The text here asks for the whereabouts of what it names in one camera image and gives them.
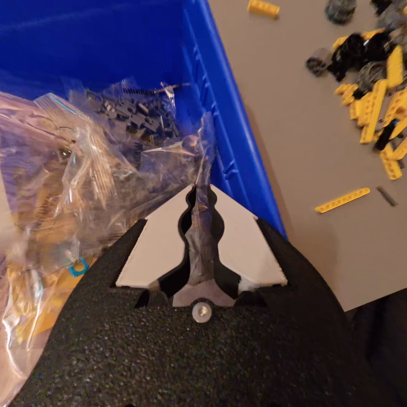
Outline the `yellow brick piece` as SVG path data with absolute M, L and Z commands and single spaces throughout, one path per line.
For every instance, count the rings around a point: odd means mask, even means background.
M 280 7 L 265 1 L 250 0 L 247 5 L 247 11 L 248 13 L 276 19 L 278 18 Z

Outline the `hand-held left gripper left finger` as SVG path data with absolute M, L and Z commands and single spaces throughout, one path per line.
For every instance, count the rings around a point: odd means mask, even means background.
M 186 232 L 194 204 L 195 185 L 189 184 L 145 218 L 145 225 L 123 266 L 116 287 L 151 289 L 181 266 L 189 254 Z

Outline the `black axle piece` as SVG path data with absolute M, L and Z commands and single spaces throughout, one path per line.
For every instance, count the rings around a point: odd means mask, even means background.
M 379 192 L 379 194 L 383 197 L 383 199 L 391 206 L 395 207 L 397 205 L 397 202 L 394 200 L 394 198 L 381 186 L 377 186 L 376 190 Z

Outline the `pile of yellow black beams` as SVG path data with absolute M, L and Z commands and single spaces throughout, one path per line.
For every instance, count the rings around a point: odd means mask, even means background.
M 305 67 L 338 82 L 335 94 L 359 129 L 359 143 L 370 145 L 389 180 L 399 180 L 406 160 L 405 27 L 340 37 L 331 49 L 316 50 Z

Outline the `clear bag of dark parts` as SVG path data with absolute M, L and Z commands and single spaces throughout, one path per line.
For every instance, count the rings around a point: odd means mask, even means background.
M 141 218 L 193 184 L 192 225 L 186 232 L 191 260 L 188 284 L 213 278 L 208 204 L 215 130 L 211 113 L 182 125 L 174 88 L 151 95 L 125 94 L 129 81 L 97 93 L 72 89 L 77 147 L 64 174 L 60 209 L 75 215 L 84 252 L 111 246 Z

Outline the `yellow long beam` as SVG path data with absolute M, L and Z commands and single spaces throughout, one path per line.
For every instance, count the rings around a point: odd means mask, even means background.
M 319 205 L 315 207 L 315 212 L 316 213 L 326 213 L 328 211 L 331 211 L 333 209 L 339 208 L 340 206 L 343 206 L 345 204 L 348 204 L 352 201 L 355 201 L 363 196 L 366 196 L 370 193 L 369 188 L 361 188 L 357 189 L 355 191 L 349 192 L 343 196 L 340 196 L 338 198 L 335 198 L 331 201 L 328 201 L 322 205 Z

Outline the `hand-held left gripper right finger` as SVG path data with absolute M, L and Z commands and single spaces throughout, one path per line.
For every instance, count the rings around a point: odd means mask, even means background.
M 244 292 L 287 285 L 259 218 L 214 185 L 208 187 L 208 203 L 216 242 L 214 278 L 220 289 Z

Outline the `clear plastic parts bag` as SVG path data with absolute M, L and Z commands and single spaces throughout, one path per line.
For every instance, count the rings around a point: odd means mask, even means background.
M 17 229 L 1 250 L 1 405 L 36 363 L 85 262 L 137 217 L 135 167 L 111 123 L 71 102 L 1 96 L 1 173 Z

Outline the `blue plastic bin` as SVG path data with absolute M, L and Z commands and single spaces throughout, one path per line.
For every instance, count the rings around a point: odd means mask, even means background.
M 2 0 L 0 68 L 1 91 L 29 100 L 186 84 L 181 120 L 213 116 L 213 184 L 287 237 L 208 1 Z

